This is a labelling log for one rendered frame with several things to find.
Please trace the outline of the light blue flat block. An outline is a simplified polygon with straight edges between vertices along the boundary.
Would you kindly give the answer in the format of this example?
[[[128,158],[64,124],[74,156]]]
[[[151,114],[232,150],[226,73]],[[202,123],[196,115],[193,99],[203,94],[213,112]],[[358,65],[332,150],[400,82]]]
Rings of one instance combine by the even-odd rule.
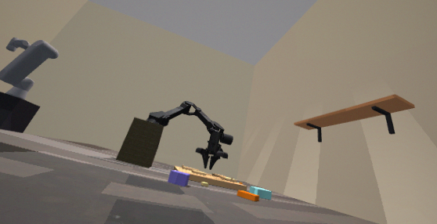
[[[263,188],[259,187],[252,187],[250,186],[249,193],[253,193],[255,195],[260,196],[260,198],[265,198],[271,200],[272,192],[268,190],[264,190]]]

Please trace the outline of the purple block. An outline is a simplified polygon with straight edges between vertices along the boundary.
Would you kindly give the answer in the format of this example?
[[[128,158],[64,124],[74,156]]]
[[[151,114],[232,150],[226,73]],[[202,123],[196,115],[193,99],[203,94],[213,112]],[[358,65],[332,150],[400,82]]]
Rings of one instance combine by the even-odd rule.
[[[171,170],[168,177],[168,182],[171,184],[185,187],[188,185],[189,178],[190,174],[188,173]]]

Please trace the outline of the orange flat block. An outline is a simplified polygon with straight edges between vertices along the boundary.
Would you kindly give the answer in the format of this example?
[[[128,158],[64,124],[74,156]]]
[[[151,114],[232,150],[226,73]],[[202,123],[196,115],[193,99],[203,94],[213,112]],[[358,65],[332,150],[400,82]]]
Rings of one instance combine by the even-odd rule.
[[[258,199],[260,197],[258,195],[255,195],[253,193],[249,193],[249,192],[246,192],[246,191],[243,191],[243,190],[238,190],[237,191],[237,196],[245,198],[245,199],[248,199],[248,200],[250,199],[250,200],[253,200],[253,201],[258,201]]]

